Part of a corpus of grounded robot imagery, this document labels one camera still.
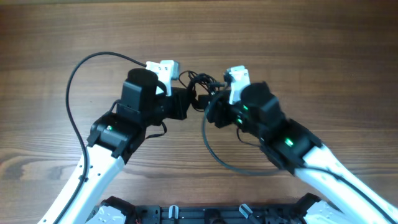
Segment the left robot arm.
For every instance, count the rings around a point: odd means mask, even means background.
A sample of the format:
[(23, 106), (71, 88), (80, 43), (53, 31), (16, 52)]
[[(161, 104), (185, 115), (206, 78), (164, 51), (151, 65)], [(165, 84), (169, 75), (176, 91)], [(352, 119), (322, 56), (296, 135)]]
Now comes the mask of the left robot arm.
[(187, 91), (171, 86), (179, 70), (165, 65), (128, 72), (120, 99), (90, 129), (83, 155), (41, 223), (85, 223), (113, 179), (148, 136), (149, 126), (187, 117)]

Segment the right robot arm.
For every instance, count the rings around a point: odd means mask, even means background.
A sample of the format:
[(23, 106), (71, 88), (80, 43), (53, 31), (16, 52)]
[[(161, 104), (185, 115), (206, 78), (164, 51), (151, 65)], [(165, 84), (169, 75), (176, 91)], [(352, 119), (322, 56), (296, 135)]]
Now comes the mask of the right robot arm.
[(278, 169), (307, 183), (351, 223), (397, 223), (397, 208), (353, 175), (309, 129), (286, 118), (267, 83), (253, 83), (229, 102), (232, 90), (203, 96), (202, 124), (235, 124), (259, 140), (261, 151)]

